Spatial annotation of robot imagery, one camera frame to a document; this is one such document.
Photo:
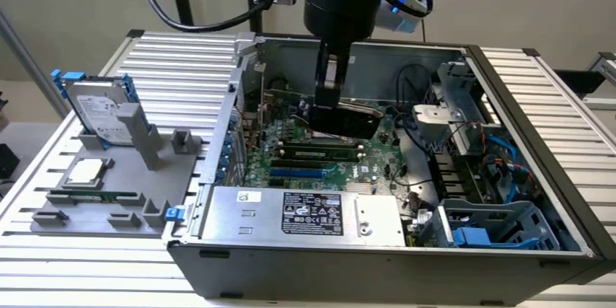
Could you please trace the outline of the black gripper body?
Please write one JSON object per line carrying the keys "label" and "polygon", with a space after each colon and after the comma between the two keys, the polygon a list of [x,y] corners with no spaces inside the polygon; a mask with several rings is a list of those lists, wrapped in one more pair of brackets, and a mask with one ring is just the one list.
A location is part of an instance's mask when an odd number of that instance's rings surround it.
{"label": "black gripper body", "polygon": [[364,40],[374,31],[382,0],[306,0],[304,25],[328,43]]}

